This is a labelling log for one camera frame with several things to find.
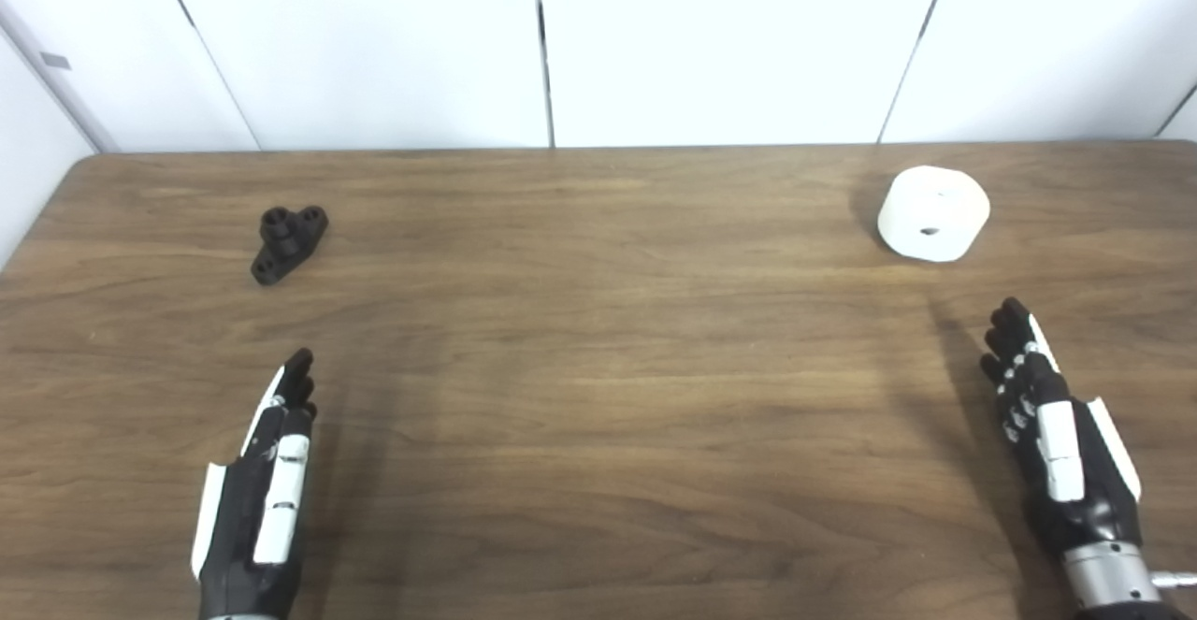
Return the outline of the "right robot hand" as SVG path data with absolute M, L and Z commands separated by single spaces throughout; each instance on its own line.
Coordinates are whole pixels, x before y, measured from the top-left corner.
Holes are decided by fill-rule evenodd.
M 985 344 L 980 367 L 1040 547 L 1063 557 L 1107 541 L 1142 546 L 1142 484 L 1102 399 L 1073 395 L 1043 327 L 1017 297 L 994 310 Z

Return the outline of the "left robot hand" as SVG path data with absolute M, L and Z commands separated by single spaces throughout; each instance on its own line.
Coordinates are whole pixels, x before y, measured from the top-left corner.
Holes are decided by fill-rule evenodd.
M 312 351 L 282 363 L 237 458 L 209 464 L 192 547 L 200 619 L 287 619 L 302 581 L 302 507 L 310 462 Z

